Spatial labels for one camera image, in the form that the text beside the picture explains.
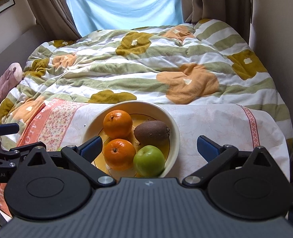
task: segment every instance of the striped bedding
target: striped bedding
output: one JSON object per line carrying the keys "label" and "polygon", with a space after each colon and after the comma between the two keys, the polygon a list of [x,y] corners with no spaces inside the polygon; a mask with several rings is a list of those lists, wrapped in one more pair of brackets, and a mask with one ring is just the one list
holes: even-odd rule
{"label": "striped bedding", "polygon": [[20,125],[18,134],[2,137],[2,146],[15,147],[26,124],[53,98],[234,103],[268,112],[288,143],[293,137],[288,108],[272,78],[241,36],[219,20],[100,30],[77,41],[43,43],[28,58],[24,79],[0,105],[0,123]]}

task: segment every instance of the white wall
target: white wall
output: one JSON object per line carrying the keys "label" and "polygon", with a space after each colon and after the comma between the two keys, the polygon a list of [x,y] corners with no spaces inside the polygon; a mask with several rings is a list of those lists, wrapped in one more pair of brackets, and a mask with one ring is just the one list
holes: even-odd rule
{"label": "white wall", "polygon": [[14,6],[0,13],[0,53],[36,24],[27,0],[14,1]]}
{"label": "white wall", "polygon": [[250,46],[274,79],[293,125],[293,0],[254,0]]}

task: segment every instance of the apple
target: apple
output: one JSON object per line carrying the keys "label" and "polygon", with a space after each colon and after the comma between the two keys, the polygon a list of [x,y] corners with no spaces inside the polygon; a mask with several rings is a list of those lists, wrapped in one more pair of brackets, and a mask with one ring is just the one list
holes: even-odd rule
{"label": "apple", "polygon": [[144,177],[157,177],[164,169],[165,158],[155,146],[141,148],[133,158],[135,170]]}

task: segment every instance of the tangerine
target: tangerine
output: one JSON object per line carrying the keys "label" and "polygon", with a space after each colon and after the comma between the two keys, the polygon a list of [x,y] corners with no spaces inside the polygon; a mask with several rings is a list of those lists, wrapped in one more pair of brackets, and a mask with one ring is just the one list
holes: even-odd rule
{"label": "tangerine", "polygon": [[103,148],[106,164],[117,171],[132,168],[135,154],[134,146],[129,141],[122,139],[112,140]]}
{"label": "tangerine", "polygon": [[112,139],[126,138],[132,129],[131,116],[122,110],[108,113],[103,120],[103,130]]}

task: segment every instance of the blue sheet covering window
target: blue sheet covering window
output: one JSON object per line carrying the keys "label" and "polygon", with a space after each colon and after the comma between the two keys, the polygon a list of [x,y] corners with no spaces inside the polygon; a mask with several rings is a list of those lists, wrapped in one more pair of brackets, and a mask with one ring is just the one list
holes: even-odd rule
{"label": "blue sheet covering window", "polygon": [[183,23],[180,0],[66,0],[82,36],[99,29]]}

